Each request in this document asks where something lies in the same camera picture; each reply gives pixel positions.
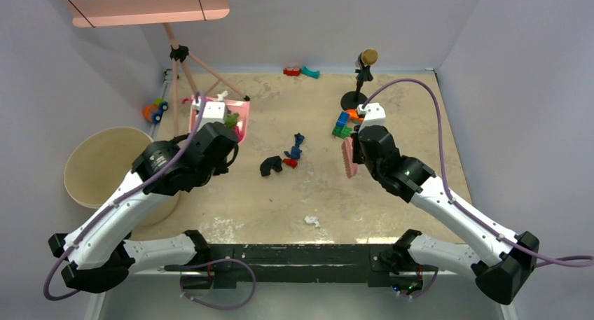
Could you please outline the pink hand brush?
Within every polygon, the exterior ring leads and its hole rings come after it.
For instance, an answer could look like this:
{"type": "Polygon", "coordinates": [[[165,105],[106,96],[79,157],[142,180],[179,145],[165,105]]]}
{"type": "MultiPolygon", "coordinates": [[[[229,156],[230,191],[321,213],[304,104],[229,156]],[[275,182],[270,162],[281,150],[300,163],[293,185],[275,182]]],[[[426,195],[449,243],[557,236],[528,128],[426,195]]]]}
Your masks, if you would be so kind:
{"type": "Polygon", "coordinates": [[[345,165],[345,173],[347,178],[351,179],[357,174],[358,165],[353,161],[354,150],[352,146],[353,140],[347,137],[343,140],[341,148],[343,154],[343,161],[345,165]]]}

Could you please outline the green paper scrap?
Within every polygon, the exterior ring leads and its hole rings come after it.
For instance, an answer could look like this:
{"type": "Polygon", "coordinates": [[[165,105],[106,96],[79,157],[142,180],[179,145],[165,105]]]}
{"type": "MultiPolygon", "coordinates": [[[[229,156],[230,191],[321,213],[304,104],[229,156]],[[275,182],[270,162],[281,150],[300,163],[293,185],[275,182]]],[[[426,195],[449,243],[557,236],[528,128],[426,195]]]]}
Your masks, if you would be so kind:
{"type": "Polygon", "coordinates": [[[239,119],[239,113],[231,113],[226,116],[225,119],[225,126],[229,128],[234,128],[237,126],[237,122],[239,119]]]}

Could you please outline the pink dustpan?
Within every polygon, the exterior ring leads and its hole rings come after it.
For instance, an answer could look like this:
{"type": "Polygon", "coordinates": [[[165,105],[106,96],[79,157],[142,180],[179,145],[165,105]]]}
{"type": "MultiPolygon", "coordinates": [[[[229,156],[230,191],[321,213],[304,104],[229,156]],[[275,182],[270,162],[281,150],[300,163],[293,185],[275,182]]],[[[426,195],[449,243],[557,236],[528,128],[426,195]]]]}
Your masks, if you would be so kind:
{"type": "MultiPolygon", "coordinates": [[[[206,101],[207,100],[217,101],[217,96],[207,97],[206,101]]],[[[228,114],[239,113],[239,115],[240,115],[238,122],[237,122],[237,126],[241,129],[241,131],[243,133],[243,140],[239,141],[241,143],[244,141],[244,139],[247,135],[250,103],[248,101],[237,101],[237,100],[231,100],[231,99],[227,99],[227,98],[224,102],[226,103],[228,114]]]]}

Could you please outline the small white paper scrap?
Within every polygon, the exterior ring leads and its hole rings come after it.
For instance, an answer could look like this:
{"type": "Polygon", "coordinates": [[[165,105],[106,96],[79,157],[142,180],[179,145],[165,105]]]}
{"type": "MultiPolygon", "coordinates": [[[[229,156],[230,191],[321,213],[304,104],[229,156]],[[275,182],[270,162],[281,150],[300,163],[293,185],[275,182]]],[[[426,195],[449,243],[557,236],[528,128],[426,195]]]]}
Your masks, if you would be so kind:
{"type": "Polygon", "coordinates": [[[308,215],[304,218],[304,222],[307,225],[312,225],[314,228],[319,228],[321,226],[317,216],[308,215]]]}

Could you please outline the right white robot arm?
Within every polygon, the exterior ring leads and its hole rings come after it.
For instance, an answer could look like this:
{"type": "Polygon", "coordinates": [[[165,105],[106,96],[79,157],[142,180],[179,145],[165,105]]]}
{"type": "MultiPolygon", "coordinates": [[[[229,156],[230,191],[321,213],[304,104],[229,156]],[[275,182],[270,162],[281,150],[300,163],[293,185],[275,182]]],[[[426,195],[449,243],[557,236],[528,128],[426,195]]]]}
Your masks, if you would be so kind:
{"type": "Polygon", "coordinates": [[[432,168],[400,154],[385,127],[356,127],[351,139],[351,159],[365,165],[383,189],[432,215],[463,241],[444,242],[409,229],[393,246],[394,269],[429,265],[451,271],[473,280],[489,299],[511,304],[536,267],[539,239],[505,228],[449,191],[432,168]]]}

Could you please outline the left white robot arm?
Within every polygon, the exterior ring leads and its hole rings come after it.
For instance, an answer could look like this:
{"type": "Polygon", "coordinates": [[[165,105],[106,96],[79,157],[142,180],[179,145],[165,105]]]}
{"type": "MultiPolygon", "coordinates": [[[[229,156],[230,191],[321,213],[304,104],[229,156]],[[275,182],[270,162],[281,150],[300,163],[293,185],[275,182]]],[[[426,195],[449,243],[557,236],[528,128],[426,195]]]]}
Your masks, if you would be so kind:
{"type": "Polygon", "coordinates": [[[237,154],[238,143],[236,133],[223,123],[207,123],[190,133],[183,146],[175,140],[149,144],[87,222],[48,240],[65,286],[102,293],[144,270],[204,268],[212,258],[211,249],[197,230],[153,241],[129,237],[141,221],[177,193],[205,186],[212,176],[228,172],[227,157],[237,154]]]}

